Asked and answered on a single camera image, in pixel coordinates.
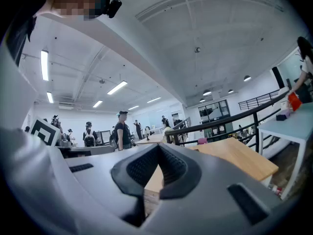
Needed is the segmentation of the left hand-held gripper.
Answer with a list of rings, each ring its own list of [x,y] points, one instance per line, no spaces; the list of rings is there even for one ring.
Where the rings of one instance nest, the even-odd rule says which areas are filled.
[[[56,126],[40,117],[36,117],[30,127],[29,133],[39,137],[46,145],[58,148],[64,158],[86,157],[113,153],[110,145],[91,147],[90,151],[76,150],[73,148],[67,134],[61,133]]]

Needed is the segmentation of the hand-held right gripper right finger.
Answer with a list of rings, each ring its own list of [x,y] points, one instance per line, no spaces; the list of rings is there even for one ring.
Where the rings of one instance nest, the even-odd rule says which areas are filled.
[[[174,145],[158,146],[164,177],[142,229],[154,235],[257,233],[281,200],[234,164]]]

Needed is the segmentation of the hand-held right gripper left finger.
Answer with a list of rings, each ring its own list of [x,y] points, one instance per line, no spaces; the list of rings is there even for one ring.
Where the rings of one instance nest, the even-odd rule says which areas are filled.
[[[109,213],[132,224],[140,226],[147,216],[157,208],[158,192],[144,190],[141,200],[123,194],[112,180],[111,169],[120,160],[143,151],[148,145],[137,146],[119,152],[87,157],[65,159],[68,166],[91,164],[93,167],[74,172],[73,175],[82,187]]]

